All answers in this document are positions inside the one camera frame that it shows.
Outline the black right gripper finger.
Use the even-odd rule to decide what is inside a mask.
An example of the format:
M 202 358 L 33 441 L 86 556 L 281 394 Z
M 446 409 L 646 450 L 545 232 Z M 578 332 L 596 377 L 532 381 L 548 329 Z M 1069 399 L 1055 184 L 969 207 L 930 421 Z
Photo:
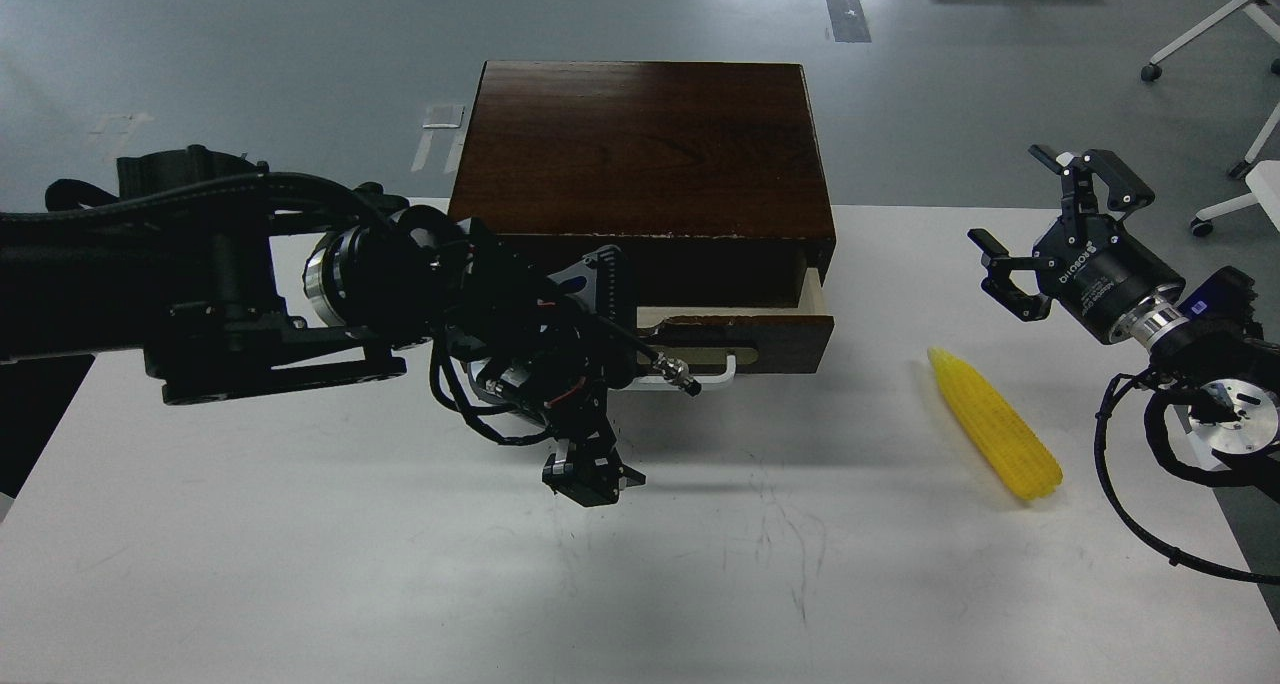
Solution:
M 982 252 L 982 265 L 986 278 L 980 288 L 997 304 L 1009 310 L 1020 322 L 1039 322 L 1050 315 L 1052 300 L 1047 295 L 1028 295 L 1012 281 L 1014 272 L 1048 272 L 1053 259 L 1042 255 L 1014 257 L 986 229 L 973 228 L 966 233 Z
M 1083 154 L 1071 154 L 1032 145 L 1029 155 L 1059 178 L 1065 215 L 1100 213 L 1094 192 L 1097 182 L 1103 186 L 1106 209 L 1119 213 L 1121 218 L 1155 201 L 1153 190 L 1111 150 L 1089 149 Z

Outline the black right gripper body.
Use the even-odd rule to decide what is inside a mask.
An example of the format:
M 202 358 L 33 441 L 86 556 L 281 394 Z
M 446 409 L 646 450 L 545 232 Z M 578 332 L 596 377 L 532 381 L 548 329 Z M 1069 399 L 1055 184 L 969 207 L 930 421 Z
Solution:
M 1176 298 L 1187 281 L 1120 220 L 1102 214 L 1082 220 L 1083 233 L 1060 222 L 1036 242 L 1036 254 L 1055 260 L 1037 283 L 1101 345 L 1114 345 L 1129 337 L 1120 322 L 1138 304 L 1153 295 Z

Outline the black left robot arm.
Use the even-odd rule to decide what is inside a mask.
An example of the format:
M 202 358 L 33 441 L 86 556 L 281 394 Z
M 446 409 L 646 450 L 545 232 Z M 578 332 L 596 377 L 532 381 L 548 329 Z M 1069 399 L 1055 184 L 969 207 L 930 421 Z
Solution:
M 552 441 L 556 493 L 594 507 L 645 483 L 607 396 L 664 357 L 635 336 L 617 246 L 548 275 L 476 218 L 198 145 L 116 177 L 3 214 L 4 365 L 138 350 L 187 405 L 392 379 L 429 345 L 435 401 L 495 444 Z

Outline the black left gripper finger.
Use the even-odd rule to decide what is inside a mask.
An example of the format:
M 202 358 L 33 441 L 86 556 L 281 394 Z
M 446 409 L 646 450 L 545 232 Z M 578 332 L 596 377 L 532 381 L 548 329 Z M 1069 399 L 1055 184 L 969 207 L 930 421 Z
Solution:
M 616 505 L 623 491 L 646 484 L 646 475 L 620 457 L 617 437 L 604 414 L 556 432 L 553 441 L 541 482 L 585 509 Z

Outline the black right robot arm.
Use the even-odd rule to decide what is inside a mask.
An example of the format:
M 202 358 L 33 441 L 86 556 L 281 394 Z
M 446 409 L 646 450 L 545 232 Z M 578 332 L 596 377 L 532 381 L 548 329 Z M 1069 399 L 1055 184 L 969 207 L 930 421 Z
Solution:
M 1226 266 L 1198 289 L 1125 228 L 1155 192 L 1115 152 L 1030 155 L 1061 184 L 1061 213 L 1027 257 L 972 229 L 980 287 L 1023 322 L 1059 304 L 1101 345 L 1149 355 L 1147 439 L 1161 468 L 1277 497 L 1277 346 L 1254 319 L 1254 282 Z

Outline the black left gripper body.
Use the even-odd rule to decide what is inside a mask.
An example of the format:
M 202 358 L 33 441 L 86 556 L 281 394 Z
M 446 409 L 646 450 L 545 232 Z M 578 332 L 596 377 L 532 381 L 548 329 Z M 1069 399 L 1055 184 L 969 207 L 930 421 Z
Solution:
M 504 245 L 472 245 L 440 311 L 440 400 L 476 432 L 513 414 L 553 436 L 607 415 L 644 374 L 634 270 L 607 245 L 545 274 Z

